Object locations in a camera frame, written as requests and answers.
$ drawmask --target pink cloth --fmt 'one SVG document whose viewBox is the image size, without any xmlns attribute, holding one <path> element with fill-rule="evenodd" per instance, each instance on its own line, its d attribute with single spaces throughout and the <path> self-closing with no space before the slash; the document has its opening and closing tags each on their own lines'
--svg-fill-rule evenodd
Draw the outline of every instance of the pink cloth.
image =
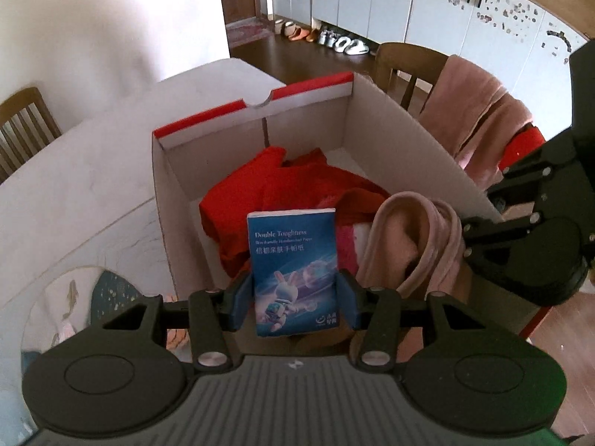
<svg viewBox="0 0 595 446">
<path fill-rule="evenodd" d="M 495 180 L 506 145 L 533 116 L 492 74 L 451 55 L 419 123 L 482 189 Z"/>
<path fill-rule="evenodd" d="M 376 213 L 356 279 L 365 288 L 397 290 L 403 298 L 444 291 L 466 301 L 470 282 L 457 280 L 464 249 L 460 220 L 450 205 L 410 191 L 397 193 Z M 297 352 L 331 347 L 353 337 L 350 349 L 355 356 L 364 334 L 354 334 L 342 321 L 337 329 L 302 338 Z M 399 351 L 411 356 L 412 347 L 414 341 L 408 341 Z"/>
</svg>

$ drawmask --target shoe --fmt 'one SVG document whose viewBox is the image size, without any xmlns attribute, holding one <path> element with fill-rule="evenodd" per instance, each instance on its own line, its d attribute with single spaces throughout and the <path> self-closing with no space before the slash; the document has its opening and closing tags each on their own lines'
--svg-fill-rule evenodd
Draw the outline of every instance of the shoe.
<svg viewBox="0 0 595 446">
<path fill-rule="evenodd" d="M 318 41 L 316 43 L 318 43 L 318 45 L 326 45 L 327 38 L 328 38 L 328 32 L 326 30 L 322 30 L 320 32 L 320 35 L 318 36 Z"/>
<path fill-rule="evenodd" d="M 281 35 L 283 31 L 283 19 L 275 20 L 275 35 Z"/>
<path fill-rule="evenodd" d="M 335 42 L 337 41 L 337 37 L 338 37 L 338 35 L 335 32 L 330 32 L 330 34 L 327 37 L 327 47 L 329 49 L 332 49 Z"/>
<path fill-rule="evenodd" d="M 291 40 L 292 42 L 302 40 L 303 38 L 306 38 L 309 34 L 310 34 L 309 30 L 306 30 L 305 28 L 302 28 L 301 26 L 296 26 L 296 31 L 291 37 L 289 37 L 289 40 Z"/>
<path fill-rule="evenodd" d="M 335 52 L 343 53 L 345 51 L 346 47 L 349 46 L 350 43 L 351 43 L 351 38 L 349 38 L 349 37 L 339 38 L 334 44 Z"/>
<path fill-rule="evenodd" d="M 306 37 L 307 42 L 313 42 L 318 39 L 318 30 L 313 29 L 310 34 Z"/>
<path fill-rule="evenodd" d="M 283 35 L 291 37 L 296 31 L 296 24 L 293 21 L 288 21 L 283 24 Z"/>
<path fill-rule="evenodd" d="M 359 38 L 352 40 L 345 48 L 345 53 L 347 55 L 363 55 L 369 51 L 370 48 L 363 41 L 359 40 Z"/>
</svg>

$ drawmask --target cardboard box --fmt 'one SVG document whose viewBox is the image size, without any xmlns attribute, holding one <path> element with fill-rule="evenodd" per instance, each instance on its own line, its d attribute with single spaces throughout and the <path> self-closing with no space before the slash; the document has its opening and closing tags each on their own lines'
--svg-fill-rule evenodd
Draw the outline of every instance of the cardboard box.
<svg viewBox="0 0 595 446">
<path fill-rule="evenodd" d="M 462 218 L 502 220 L 442 146 L 369 78 L 347 72 L 288 85 L 260 105 L 240 100 L 154 131 L 155 195 L 181 300 L 196 290 L 227 287 L 230 278 L 202 230 L 198 203 L 267 145 L 284 147 L 288 159 L 319 147 L 330 165 L 389 193 L 416 191 L 448 202 Z M 537 311 L 481 277 L 473 277 L 468 303 L 514 332 Z M 248 320 L 243 328 L 250 326 Z"/>
</svg>

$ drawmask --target dining table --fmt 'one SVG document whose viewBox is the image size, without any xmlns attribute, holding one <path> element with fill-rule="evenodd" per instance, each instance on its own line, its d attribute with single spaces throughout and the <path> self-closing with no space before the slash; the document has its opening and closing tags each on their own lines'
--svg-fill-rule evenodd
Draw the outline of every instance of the dining table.
<svg viewBox="0 0 595 446">
<path fill-rule="evenodd" d="M 155 202 L 153 130 L 239 99 L 262 103 L 282 86 L 238 59 L 202 65 L 84 120 L 0 186 L 0 446 L 30 433 L 21 346 L 49 284 L 99 267 L 144 295 L 175 294 Z"/>
</svg>

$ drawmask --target chair backrest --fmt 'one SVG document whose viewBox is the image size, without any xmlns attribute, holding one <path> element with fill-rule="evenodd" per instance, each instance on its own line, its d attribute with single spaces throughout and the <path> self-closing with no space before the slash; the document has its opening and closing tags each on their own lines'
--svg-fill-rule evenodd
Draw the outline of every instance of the chair backrest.
<svg viewBox="0 0 595 446">
<path fill-rule="evenodd" d="M 0 183 L 60 135 L 37 87 L 6 99 L 0 104 Z"/>
<path fill-rule="evenodd" d="M 393 71 L 410 74 L 411 79 L 401 99 L 401 107 L 409 109 L 417 79 L 431 85 L 438 82 L 448 57 L 443 53 L 409 43 L 383 43 L 376 53 L 372 79 L 384 92 L 389 91 Z"/>
</svg>

